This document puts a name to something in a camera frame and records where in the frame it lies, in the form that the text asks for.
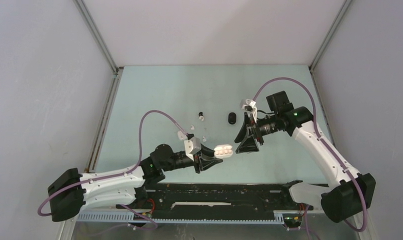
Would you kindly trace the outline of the white oval charging case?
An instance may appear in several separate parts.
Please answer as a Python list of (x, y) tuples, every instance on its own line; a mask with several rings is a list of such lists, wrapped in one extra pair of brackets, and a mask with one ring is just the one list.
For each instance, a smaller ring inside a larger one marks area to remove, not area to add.
[(216, 158), (229, 158), (234, 154), (233, 146), (230, 144), (217, 145), (214, 149), (214, 156)]

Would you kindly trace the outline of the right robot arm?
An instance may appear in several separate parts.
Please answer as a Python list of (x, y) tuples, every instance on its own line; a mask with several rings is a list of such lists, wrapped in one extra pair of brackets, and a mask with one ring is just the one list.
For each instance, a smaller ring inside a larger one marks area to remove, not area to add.
[(370, 173), (360, 173), (345, 160), (318, 126), (316, 115), (304, 106), (295, 108), (285, 91), (267, 96), (266, 101), (271, 113), (263, 118), (257, 117), (254, 100), (243, 101), (244, 121), (234, 140), (238, 144), (236, 150), (229, 144), (218, 145), (212, 150), (202, 145), (202, 154), (224, 159), (234, 153), (255, 153), (265, 143), (265, 136), (286, 132), (310, 154), (327, 186), (302, 180), (288, 182), (281, 190), (282, 206), (286, 209), (293, 209), (298, 204), (318, 207), (335, 223), (359, 213), (367, 217), (376, 187), (375, 178)]

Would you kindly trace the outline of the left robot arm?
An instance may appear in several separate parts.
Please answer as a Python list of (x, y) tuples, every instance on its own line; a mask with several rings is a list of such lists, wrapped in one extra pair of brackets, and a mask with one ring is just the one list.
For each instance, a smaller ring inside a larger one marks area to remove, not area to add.
[(222, 163), (231, 156), (231, 149), (215, 150), (204, 146), (193, 157), (186, 151), (173, 152), (167, 144), (158, 145), (138, 167), (102, 172), (79, 173), (77, 168), (66, 170), (47, 189), (53, 222), (62, 222), (81, 211), (112, 205), (133, 205), (142, 208), (147, 204), (146, 186), (165, 179), (165, 172), (193, 167), (200, 173)]

